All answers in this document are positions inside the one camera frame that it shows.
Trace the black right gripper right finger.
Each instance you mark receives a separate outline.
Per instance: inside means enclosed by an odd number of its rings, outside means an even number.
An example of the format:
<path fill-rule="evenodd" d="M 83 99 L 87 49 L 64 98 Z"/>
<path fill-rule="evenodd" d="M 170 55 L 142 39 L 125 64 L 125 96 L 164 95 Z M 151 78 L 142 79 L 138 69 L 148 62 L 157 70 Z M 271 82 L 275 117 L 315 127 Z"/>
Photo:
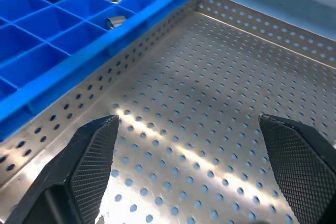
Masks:
<path fill-rule="evenodd" d="M 259 116 L 275 180 L 300 224 L 336 224 L 336 149 L 313 127 Z"/>

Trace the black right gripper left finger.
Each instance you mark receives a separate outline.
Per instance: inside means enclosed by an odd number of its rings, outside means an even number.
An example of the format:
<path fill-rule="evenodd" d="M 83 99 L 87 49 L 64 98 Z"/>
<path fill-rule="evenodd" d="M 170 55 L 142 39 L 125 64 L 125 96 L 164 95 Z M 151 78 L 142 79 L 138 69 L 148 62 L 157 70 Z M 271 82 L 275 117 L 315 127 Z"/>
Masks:
<path fill-rule="evenodd" d="M 95 119 L 41 170 L 4 224 L 95 224 L 110 177 L 118 115 Z"/>

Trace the blue plastic compartment tray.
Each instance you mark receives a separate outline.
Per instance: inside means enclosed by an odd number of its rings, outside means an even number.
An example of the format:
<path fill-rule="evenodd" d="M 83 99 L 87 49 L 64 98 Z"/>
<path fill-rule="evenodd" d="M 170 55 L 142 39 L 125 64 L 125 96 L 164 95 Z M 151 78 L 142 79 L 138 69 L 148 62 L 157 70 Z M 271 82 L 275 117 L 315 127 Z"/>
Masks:
<path fill-rule="evenodd" d="M 184 1 L 0 0 L 0 143 Z"/>

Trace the perforated steel tray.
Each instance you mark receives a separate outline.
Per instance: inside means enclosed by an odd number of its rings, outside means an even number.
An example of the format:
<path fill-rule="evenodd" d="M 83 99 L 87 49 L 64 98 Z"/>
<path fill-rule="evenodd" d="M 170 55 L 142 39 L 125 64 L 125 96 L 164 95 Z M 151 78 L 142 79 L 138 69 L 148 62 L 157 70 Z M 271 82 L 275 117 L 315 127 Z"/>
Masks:
<path fill-rule="evenodd" d="M 336 38 L 230 0 L 190 0 L 0 147 L 0 221 L 77 128 L 117 114 L 106 224 L 299 224 L 261 113 L 336 143 Z"/>

